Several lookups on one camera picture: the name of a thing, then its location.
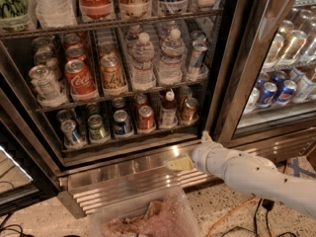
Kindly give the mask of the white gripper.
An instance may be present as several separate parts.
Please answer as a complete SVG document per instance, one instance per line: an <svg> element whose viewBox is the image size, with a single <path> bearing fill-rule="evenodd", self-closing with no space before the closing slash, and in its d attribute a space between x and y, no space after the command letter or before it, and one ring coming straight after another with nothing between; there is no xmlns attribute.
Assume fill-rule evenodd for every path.
<svg viewBox="0 0 316 237"><path fill-rule="evenodd" d="M219 174L225 161L227 150L212 138L207 131L201 136L203 143L199 144L192 153L165 162L165 167L174 171L191 171L194 166L206 174Z"/></svg>

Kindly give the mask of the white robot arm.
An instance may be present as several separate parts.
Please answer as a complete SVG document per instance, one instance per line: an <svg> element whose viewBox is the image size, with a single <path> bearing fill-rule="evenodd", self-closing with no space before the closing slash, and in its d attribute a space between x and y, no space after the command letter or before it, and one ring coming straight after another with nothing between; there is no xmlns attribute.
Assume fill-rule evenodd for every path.
<svg viewBox="0 0 316 237"><path fill-rule="evenodd" d="M232 190L281 202L308 217L316 218L316 181L282 174L269 159L229 149L204 132L190 155L182 154L164 163L176 171L193 168L213 175Z"/></svg>

